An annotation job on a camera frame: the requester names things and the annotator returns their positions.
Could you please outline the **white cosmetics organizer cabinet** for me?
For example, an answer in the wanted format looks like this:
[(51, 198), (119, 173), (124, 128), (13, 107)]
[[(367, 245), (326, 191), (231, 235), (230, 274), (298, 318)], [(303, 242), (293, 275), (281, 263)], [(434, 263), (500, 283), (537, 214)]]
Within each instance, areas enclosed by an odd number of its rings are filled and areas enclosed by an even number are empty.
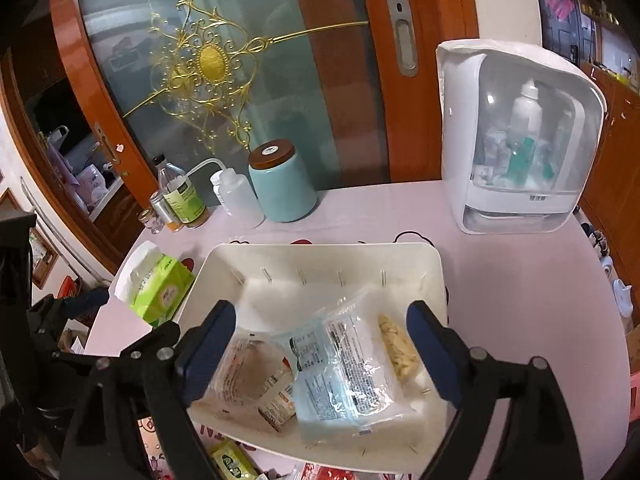
[(442, 180), (462, 232), (549, 233), (584, 190), (608, 103), (534, 44), (458, 39), (436, 49)]

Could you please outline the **white squeeze bottle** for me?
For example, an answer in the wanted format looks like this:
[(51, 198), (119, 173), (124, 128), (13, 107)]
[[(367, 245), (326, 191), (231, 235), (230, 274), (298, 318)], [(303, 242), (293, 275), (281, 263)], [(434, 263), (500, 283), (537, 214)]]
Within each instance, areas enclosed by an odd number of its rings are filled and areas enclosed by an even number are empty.
[(260, 226), (265, 220), (265, 215), (254, 188), (244, 174), (237, 174), (233, 168), (228, 168), (218, 158), (208, 158), (188, 170), (186, 175), (192, 177), (209, 165), (218, 168), (209, 177), (209, 183), (224, 212), (235, 223), (247, 228), (254, 229)]

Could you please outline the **small metal can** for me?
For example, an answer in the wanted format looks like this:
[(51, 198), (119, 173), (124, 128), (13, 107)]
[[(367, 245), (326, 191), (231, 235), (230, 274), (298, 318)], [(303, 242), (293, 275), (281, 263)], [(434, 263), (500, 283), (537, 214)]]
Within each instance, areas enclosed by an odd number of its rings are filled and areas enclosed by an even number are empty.
[(167, 203), (162, 192), (156, 191), (150, 196), (150, 205), (171, 232), (178, 232), (183, 228), (182, 221)]

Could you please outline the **small green candy packet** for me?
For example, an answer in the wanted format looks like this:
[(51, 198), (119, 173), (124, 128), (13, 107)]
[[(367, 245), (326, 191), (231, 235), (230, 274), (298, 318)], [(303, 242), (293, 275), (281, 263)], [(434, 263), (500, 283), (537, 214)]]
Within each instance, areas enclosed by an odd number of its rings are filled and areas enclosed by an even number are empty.
[(226, 480), (257, 480), (259, 472), (234, 441), (223, 440), (209, 452), (214, 465)]

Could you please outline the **yellow noodle snack packet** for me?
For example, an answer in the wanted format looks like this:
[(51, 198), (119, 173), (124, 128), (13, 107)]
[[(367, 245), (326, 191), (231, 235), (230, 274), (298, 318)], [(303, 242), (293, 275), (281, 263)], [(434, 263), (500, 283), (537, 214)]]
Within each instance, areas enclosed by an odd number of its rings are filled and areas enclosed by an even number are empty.
[(388, 315), (378, 315), (378, 329), (398, 382), (407, 385), (420, 372), (419, 353), (406, 331)]

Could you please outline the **small glass jar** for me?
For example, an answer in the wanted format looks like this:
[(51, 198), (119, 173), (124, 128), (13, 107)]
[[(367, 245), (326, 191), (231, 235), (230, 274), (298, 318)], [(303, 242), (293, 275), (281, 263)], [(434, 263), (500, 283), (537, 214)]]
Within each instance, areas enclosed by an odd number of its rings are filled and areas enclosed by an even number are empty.
[(165, 223), (153, 208), (143, 209), (138, 215), (138, 220), (152, 234), (158, 234), (165, 226)]

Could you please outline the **green tissue pack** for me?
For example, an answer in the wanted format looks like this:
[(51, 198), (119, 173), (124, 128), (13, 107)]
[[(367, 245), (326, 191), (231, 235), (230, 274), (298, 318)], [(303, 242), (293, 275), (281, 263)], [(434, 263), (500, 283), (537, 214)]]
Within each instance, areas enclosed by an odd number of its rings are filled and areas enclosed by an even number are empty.
[(145, 323), (157, 327), (174, 317), (194, 281), (181, 261), (147, 240), (122, 265), (114, 295)]

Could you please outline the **light blue printed snack bag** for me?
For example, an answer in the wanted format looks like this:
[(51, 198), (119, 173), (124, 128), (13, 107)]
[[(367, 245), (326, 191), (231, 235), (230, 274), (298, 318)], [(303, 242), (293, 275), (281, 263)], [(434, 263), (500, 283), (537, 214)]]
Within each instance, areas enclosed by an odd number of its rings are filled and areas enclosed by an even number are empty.
[(293, 400), (306, 442), (359, 437), (414, 414), (385, 350), (375, 310), (349, 301), (271, 341), (294, 376)]

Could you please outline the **clear bottle green label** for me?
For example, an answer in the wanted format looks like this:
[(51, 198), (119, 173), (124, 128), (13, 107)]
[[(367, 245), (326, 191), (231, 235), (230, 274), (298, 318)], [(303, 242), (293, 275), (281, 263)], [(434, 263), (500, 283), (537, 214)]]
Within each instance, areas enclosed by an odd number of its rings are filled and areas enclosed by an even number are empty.
[(152, 162), (157, 171), (160, 194), (179, 220), (188, 228), (201, 226), (209, 212), (186, 172), (158, 154)]

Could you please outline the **teal ceramic canister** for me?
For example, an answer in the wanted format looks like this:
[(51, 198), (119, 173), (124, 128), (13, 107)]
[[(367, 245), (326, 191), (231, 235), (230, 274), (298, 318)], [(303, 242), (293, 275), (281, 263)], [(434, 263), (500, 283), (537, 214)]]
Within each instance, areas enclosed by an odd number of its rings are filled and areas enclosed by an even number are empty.
[(262, 211), (272, 222), (297, 221), (317, 205), (303, 159), (289, 140), (272, 140), (251, 151), (248, 171)]

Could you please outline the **red white snack packet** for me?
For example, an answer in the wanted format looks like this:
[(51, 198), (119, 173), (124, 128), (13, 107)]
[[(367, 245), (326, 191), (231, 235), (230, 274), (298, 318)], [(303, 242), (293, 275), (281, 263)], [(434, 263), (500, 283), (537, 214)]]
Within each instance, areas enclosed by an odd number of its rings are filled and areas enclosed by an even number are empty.
[(238, 330), (224, 350), (204, 401), (226, 419), (280, 434), (296, 416), (293, 384), (280, 347), (263, 333)]

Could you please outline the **white plastic storage bin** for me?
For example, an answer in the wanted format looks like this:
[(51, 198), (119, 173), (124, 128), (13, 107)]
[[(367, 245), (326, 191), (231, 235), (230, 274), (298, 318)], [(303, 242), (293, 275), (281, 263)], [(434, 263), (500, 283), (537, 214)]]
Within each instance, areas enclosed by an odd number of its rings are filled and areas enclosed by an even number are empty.
[(196, 422), (255, 448), (341, 469), (421, 471), (446, 430), (447, 404), (416, 355), (409, 304), (439, 321), (439, 252), (424, 243), (221, 245), (177, 320), (235, 310), (220, 369), (190, 407)]

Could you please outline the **pink cartoon table mat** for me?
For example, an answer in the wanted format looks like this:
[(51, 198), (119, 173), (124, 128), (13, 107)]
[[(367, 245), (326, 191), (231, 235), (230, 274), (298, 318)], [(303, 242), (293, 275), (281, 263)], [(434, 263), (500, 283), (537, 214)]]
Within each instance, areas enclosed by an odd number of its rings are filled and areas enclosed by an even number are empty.
[(436, 181), (339, 188), (307, 218), (242, 231), (220, 210), (197, 229), (163, 230), (166, 254), (204, 259), (232, 240), (252, 243), (388, 243), (430, 240), (442, 256), (449, 321), (469, 346), (495, 358), (547, 359), (574, 422), (589, 479), (610, 469), (626, 442), (629, 364), (611, 285), (576, 220), (550, 234), (468, 235)]

